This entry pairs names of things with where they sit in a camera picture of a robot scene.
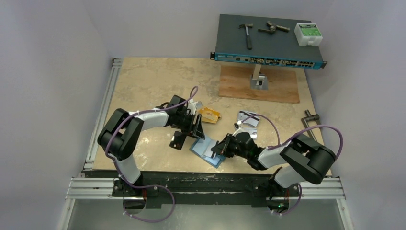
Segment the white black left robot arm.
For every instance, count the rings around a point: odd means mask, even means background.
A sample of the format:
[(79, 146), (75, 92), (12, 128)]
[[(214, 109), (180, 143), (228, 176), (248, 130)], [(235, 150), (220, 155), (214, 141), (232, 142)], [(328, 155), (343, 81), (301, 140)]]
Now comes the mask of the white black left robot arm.
[(129, 195), (137, 196), (143, 189), (142, 174), (133, 158), (142, 131), (155, 127), (174, 128), (176, 131), (169, 145), (177, 150), (182, 149), (187, 137), (205, 139), (201, 115), (196, 114), (191, 105), (188, 100), (174, 95), (168, 103), (151, 110), (131, 114), (118, 108), (104, 125), (97, 143), (113, 160)]

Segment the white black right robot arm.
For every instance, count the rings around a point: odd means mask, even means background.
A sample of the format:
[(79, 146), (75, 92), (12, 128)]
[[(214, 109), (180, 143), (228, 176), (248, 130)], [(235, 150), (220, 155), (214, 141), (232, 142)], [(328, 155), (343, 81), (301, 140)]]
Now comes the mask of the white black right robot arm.
[(257, 171), (286, 164), (269, 181), (269, 189), (275, 195), (304, 181), (321, 184), (337, 159), (332, 150), (304, 134), (272, 149), (259, 147), (248, 132), (227, 134), (211, 151), (228, 158), (242, 157)]

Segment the blue leather card holder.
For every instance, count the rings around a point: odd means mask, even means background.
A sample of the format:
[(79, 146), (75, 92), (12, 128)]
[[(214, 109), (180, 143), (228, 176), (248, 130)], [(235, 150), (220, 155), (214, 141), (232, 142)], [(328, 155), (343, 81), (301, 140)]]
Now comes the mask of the blue leather card holder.
[(226, 159), (225, 156), (221, 156), (220, 154), (217, 154), (211, 150), (211, 148), (218, 143), (218, 140), (214, 140), (209, 137), (206, 137), (205, 139), (199, 138), (191, 145), (190, 151), (214, 168), (218, 168)]

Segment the silver VIP credit card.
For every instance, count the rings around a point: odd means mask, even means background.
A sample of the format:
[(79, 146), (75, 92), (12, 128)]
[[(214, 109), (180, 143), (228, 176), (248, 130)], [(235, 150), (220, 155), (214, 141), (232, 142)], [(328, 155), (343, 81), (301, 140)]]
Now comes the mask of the silver VIP credit card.
[(212, 148), (215, 147), (215, 146), (216, 146), (216, 142), (211, 142), (211, 143), (208, 145), (208, 147), (207, 147), (207, 149), (205, 150), (205, 152), (204, 152), (203, 155), (204, 155), (206, 158), (215, 159), (216, 156), (217, 156), (217, 153), (212, 150)]

